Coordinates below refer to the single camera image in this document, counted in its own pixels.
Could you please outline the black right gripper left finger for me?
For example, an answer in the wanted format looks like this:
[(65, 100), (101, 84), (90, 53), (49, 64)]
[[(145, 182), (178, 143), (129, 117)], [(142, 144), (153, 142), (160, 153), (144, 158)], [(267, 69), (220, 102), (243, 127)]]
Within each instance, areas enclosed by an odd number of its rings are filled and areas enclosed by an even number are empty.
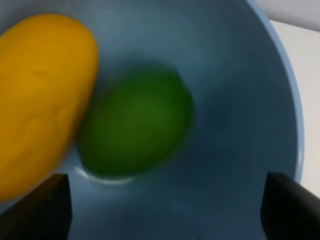
[(55, 174), (0, 215), (0, 238), (66, 240), (72, 219), (69, 176)]

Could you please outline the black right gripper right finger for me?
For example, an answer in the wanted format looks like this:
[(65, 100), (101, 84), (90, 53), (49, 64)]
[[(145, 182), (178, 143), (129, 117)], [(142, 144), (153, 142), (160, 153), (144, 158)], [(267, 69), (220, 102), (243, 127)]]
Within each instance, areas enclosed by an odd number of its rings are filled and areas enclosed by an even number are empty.
[(268, 173), (260, 219), (268, 240), (320, 239), (320, 199), (283, 173)]

